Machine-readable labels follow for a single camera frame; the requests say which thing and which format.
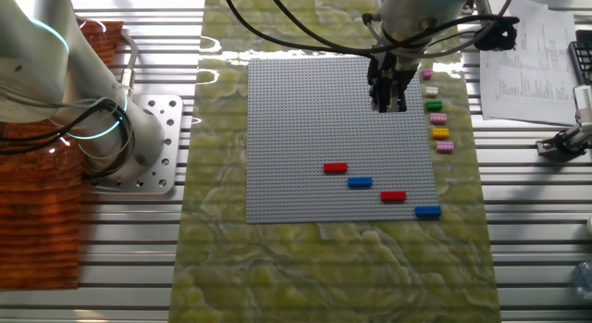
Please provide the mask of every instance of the red lego brick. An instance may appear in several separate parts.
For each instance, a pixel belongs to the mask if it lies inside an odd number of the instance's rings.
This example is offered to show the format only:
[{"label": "red lego brick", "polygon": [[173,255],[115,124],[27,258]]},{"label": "red lego brick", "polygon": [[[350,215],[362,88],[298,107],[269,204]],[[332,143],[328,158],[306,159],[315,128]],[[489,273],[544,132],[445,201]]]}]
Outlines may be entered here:
[{"label": "red lego brick", "polygon": [[326,163],[323,165],[323,171],[325,171],[326,174],[345,173],[348,171],[348,164]]},{"label": "red lego brick", "polygon": [[404,202],[407,199],[406,192],[382,192],[380,200],[383,202]]}]

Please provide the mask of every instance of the calculator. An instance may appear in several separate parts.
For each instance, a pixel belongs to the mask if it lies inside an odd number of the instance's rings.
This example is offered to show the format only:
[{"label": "calculator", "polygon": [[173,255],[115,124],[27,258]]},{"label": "calculator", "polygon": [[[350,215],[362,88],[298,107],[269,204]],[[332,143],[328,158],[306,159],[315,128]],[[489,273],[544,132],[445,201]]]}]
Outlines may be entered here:
[{"label": "calculator", "polygon": [[571,42],[569,53],[578,84],[590,85],[592,78],[592,43]]}]

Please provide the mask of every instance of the green lego brick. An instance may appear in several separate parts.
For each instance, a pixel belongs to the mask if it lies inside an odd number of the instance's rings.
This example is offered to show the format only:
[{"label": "green lego brick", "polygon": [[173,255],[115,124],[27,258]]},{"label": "green lego brick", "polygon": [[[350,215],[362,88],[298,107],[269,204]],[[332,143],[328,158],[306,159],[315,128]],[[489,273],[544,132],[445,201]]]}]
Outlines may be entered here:
[{"label": "green lego brick", "polygon": [[442,110],[442,101],[428,101],[425,103],[425,109],[427,111],[440,111]]}]

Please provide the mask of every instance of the paper document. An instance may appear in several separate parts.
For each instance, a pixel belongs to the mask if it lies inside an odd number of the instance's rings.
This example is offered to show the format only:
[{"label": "paper document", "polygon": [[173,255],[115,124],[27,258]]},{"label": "paper document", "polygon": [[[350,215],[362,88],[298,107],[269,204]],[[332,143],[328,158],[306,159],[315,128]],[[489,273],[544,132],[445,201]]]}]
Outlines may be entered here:
[{"label": "paper document", "polygon": [[574,16],[528,0],[512,0],[509,10],[520,18],[516,50],[481,52],[483,117],[573,125]]}]

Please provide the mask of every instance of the metal mounting plate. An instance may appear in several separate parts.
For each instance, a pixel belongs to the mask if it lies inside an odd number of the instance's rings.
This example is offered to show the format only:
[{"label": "metal mounting plate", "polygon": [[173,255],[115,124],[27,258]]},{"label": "metal mounting plate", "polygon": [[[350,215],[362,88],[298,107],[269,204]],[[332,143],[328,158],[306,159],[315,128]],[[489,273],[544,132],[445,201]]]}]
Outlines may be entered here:
[{"label": "metal mounting plate", "polygon": [[183,101],[176,95],[134,95],[133,101],[150,110],[165,131],[163,151],[158,160],[145,172],[128,179],[100,179],[89,181],[92,193],[168,193],[175,185],[177,154]]}]

